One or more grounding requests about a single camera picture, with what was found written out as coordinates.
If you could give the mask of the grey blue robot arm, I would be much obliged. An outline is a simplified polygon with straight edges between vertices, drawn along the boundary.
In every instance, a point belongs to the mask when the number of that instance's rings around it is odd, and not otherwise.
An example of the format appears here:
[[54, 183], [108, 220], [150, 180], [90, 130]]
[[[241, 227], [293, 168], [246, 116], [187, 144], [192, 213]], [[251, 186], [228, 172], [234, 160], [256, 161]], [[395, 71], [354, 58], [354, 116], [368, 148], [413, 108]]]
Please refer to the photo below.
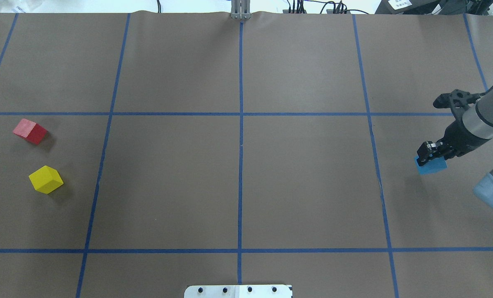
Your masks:
[[[447, 168], [447, 160], [464, 156], [493, 139], [493, 85], [482, 93], [453, 90], [433, 102], [437, 109], [450, 109], [454, 120], [437, 141], [425, 141], [414, 159], [419, 174]], [[493, 209], [493, 169], [473, 188], [473, 193]]]

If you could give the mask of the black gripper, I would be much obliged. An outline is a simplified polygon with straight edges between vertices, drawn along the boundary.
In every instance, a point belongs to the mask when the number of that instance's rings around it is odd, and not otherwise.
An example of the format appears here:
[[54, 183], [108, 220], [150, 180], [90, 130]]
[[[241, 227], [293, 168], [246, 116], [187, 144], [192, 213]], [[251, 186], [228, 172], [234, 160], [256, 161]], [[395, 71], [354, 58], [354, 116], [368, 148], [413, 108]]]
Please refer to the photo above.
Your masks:
[[439, 142], [425, 141], [417, 149], [417, 165], [422, 167], [428, 162], [443, 157], [445, 160], [461, 157], [476, 150], [489, 139], [472, 134], [460, 120], [455, 120], [445, 129]]

